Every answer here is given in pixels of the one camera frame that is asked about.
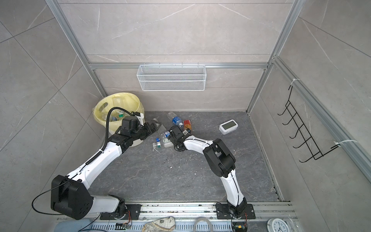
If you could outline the crushed clear bottle blue band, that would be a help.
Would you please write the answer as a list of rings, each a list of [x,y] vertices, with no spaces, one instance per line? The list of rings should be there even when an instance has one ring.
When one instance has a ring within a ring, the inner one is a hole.
[[[162,136],[163,136],[163,138],[169,138],[169,136],[170,136],[170,132],[169,132],[169,131],[164,131],[164,132],[162,133]]]

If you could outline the orange red bottle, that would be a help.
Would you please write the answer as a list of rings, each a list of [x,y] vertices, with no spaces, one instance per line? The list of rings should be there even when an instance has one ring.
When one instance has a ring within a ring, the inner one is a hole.
[[[192,130],[191,121],[189,119],[184,120],[184,129]]]

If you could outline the clear bottle green white label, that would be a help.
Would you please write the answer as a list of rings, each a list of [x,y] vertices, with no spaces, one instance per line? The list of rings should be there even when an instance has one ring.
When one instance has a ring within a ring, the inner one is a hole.
[[[167,138],[157,138],[152,145],[153,149],[170,148],[174,146],[174,144]]]

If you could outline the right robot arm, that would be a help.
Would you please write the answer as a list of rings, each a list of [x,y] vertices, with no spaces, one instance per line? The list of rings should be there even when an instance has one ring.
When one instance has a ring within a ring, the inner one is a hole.
[[[172,126],[168,139],[176,151],[190,150],[203,154],[212,172],[218,176],[227,196],[227,209],[232,218],[255,219],[255,211],[244,197],[236,177],[236,158],[221,139],[204,140],[191,135],[189,129]]]

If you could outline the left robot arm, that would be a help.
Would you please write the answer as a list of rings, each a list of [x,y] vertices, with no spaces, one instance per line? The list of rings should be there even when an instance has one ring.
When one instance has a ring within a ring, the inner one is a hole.
[[[51,209],[53,216],[65,215],[80,220],[88,214],[105,214],[114,219],[127,216],[123,198],[92,196],[89,188],[99,174],[116,158],[130,148],[135,141],[144,141],[161,127],[156,119],[148,122],[144,114],[131,112],[122,119],[121,126],[112,134],[107,130],[103,146],[85,163],[66,176],[52,180]]]

